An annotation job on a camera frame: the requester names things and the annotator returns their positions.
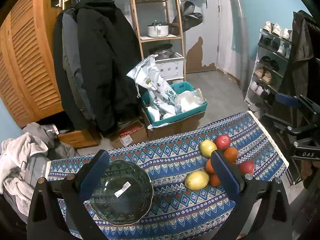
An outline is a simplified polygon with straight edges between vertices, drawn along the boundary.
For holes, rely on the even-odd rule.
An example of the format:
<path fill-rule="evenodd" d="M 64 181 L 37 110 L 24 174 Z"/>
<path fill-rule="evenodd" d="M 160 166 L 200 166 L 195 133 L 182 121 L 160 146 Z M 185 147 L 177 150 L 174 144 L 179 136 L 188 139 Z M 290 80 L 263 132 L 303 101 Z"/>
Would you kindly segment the wooden drawer box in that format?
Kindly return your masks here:
<path fill-rule="evenodd" d="M 73 146 L 76 149 L 98 146 L 100 137 L 90 130 L 72 131 L 57 136 L 58 140 Z"/>

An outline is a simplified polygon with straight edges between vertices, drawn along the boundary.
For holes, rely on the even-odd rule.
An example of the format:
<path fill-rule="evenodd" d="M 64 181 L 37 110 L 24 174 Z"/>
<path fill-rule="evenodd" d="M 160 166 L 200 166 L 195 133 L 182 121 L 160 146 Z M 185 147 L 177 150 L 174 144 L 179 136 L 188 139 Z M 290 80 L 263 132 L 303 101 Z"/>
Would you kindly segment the white printed sack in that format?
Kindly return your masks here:
<path fill-rule="evenodd" d="M 151 55 L 140 61 L 127 73 L 127 76 L 134 80 L 138 98 L 141 97 L 139 93 L 140 86 L 147 89 L 150 103 L 160 111 L 160 115 L 175 116 L 177 94 L 168 82 L 161 77 L 155 58 L 155 55 Z"/>

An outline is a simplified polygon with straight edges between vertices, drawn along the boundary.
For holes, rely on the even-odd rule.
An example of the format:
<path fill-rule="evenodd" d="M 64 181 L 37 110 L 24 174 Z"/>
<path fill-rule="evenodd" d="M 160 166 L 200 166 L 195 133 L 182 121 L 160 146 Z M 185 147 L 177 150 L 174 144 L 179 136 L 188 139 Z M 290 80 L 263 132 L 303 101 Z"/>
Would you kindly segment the yellow-green mango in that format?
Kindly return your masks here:
<path fill-rule="evenodd" d="M 200 190 L 207 186 L 209 175 L 201 170 L 197 170 L 188 174 L 185 178 L 184 185 L 189 190 Z"/>
<path fill-rule="evenodd" d="M 216 144 L 209 139 L 200 143 L 200 152 L 206 158 L 210 158 L 215 150 L 217 150 Z"/>

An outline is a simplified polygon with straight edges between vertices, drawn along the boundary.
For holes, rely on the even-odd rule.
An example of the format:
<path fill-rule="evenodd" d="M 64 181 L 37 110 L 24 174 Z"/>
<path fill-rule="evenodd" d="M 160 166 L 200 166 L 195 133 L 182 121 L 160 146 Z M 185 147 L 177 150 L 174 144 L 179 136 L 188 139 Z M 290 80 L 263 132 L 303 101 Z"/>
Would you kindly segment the white patterned storage box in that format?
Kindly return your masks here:
<path fill-rule="evenodd" d="M 156 66 L 166 81 L 184 79 L 184 57 L 177 52 L 168 59 L 156 60 Z"/>

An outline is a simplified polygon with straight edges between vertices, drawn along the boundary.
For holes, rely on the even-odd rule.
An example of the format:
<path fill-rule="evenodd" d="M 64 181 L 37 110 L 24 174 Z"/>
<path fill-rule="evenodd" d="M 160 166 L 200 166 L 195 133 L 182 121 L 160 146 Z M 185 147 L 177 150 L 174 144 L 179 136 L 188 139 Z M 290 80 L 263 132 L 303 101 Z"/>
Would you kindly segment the large orange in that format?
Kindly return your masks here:
<path fill-rule="evenodd" d="M 206 172 L 210 173 L 210 174 L 215 174 L 214 169 L 213 169 L 213 167 L 211 165 L 210 159 L 208 159 L 207 162 L 206 162 Z"/>

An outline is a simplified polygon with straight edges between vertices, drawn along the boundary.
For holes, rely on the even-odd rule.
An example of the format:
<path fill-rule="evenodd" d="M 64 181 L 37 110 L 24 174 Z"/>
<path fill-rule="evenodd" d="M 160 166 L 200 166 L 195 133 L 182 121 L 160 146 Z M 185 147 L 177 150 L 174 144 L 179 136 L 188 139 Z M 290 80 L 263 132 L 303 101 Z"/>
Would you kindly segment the small cardboard box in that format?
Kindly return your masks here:
<path fill-rule="evenodd" d="M 121 148 L 144 142 L 148 139 L 144 125 L 137 119 L 109 137 L 113 148 Z"/>

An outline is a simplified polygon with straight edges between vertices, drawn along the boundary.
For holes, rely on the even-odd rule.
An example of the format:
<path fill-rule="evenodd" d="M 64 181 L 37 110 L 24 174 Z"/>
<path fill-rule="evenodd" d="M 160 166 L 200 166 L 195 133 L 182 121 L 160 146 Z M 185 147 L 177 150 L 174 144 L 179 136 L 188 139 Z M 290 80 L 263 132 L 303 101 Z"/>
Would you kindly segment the small mandarin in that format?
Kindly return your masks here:
<path fill-rule="evenodd" d="M 216 174 L 211 174 L 210 175 L 209 182 L 214 187 L 220 186 L 220 184 L 221 184 L 220 180 L 219 180 L 219 178 L 218 178 L 218 176 Z"/>

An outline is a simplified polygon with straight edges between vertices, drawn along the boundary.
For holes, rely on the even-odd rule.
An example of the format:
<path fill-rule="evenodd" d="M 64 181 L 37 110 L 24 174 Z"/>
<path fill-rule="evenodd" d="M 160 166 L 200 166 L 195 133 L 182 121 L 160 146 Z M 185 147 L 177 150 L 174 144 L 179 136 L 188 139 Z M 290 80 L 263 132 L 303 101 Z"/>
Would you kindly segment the large cardboard box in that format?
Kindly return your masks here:
<path fill-rule="evenodd" d="M 142 110 L 142 113 L 143 113 L 146 135 L 149 140 L 156 140 L 156 139 L 167 137 L 170 135 L 193 131 L 197 129 L 200 123 L 200 119 L 202 119 L 205 115 L 205 112 L 200 112 L 200 113 L 191 115 L 185 119 L 182 119 L 180 121 L 170 123 L 167 126 L 156 127 L 150 130 L 148 129 L 148 126 L 151 124 L 151 122 L 149 121 L 147 114 L 145 113 L 144 110 Z"/>

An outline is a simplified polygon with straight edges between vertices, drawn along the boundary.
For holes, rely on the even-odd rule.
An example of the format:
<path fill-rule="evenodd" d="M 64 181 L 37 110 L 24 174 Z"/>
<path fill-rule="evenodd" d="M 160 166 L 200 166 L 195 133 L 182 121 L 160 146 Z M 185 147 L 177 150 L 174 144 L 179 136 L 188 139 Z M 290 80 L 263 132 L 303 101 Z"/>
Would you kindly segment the metal shoe rack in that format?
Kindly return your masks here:
<path fill-rule="evenodd" d="M 245 95 L 248 109 L 257 118 L 272 106 L 287 70 L 292 30 L 267 21 L 260 29 L 253 73 Z"/>

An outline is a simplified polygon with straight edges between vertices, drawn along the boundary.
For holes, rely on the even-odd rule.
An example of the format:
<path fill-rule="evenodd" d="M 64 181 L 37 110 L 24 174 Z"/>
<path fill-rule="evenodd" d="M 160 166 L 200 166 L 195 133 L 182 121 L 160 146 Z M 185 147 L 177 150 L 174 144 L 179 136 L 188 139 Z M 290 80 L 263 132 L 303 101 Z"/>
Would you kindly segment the teal plastic crate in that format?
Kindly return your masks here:
<path fill-rule="evenodd" d="M 172 102 L 162 101 L 149 92 L 142 96 L 143 109 L 150 128 L 167 126 L 207 109 L 208 102 L 199 88 L 195 89 L 188 82 L 173 84 L 171 88 L 176 93 Z"/>

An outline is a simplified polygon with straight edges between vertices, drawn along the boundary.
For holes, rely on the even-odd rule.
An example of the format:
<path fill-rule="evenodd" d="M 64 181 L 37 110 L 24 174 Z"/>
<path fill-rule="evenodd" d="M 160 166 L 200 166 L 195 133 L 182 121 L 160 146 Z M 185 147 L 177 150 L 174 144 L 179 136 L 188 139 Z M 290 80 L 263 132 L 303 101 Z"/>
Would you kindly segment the wooden louvered wardrobe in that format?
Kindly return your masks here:
<path fill-rule="evenodd" d="M 23 128 L 62 111 L 53 51 L 60 7 L 18 0 L 1 25 L 1 100 Z"/>

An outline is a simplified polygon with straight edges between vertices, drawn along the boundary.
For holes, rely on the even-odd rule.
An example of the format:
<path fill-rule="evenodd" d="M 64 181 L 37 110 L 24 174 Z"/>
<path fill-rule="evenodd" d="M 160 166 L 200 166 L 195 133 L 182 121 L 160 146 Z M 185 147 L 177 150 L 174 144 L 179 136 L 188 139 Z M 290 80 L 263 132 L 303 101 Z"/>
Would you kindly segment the pile of grey clothes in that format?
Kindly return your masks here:
<path fill-rule="evenodd" d="M 47 163 L 78 155 L 73 146 L 58 141 L 54 125 L 27 124 L 20 137 L 1 143 L 1 196 L 27 223 L 34 189 L 46 176 Z"/>

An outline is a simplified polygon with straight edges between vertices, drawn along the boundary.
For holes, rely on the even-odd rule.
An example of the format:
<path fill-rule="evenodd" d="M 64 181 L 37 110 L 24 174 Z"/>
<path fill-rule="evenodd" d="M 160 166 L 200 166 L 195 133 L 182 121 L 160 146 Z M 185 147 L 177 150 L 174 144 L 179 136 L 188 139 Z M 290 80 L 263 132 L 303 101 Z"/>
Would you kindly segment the white cooking pot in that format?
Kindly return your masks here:
<path fill-rule="evenodd" d="M 169 25 L 166 22 L 154 21 L 147 26 L 149 37 L 166 37 L 169 35 Z"/>

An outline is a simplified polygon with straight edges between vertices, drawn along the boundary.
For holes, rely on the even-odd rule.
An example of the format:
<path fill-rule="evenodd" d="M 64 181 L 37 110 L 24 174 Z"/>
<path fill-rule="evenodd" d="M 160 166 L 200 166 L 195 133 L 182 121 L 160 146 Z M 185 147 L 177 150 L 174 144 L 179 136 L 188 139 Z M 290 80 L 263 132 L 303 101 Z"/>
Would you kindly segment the clear plastic bag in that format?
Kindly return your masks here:
<path fill-rule="evenodd" d="M 185 113 L 200 107 L 206 102 L 199 88 L 193 91 L 184 91 L 175 99 L 175 112 L 176 114 Z"/>

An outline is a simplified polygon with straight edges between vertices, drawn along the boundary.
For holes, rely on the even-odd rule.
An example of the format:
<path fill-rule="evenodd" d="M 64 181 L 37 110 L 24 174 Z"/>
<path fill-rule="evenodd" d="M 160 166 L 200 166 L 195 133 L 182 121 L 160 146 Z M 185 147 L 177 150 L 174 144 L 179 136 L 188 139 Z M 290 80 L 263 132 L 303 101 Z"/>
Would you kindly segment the red apple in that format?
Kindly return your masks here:
<path fill-rule="evenodd" d="M 216 138 L 215 144 L 218 150 L 225 151 L 227 148 L 229 148 L 231 139 L 228 135 L 222 134 Z"/>
<path fill-rule="evenodd" d="M 238 168 L 241 172 L 241 174 L 251 174 L 253 175 L 254 172 L 254 164 L 252 161 L 244 161 L 238 165 Z"/>

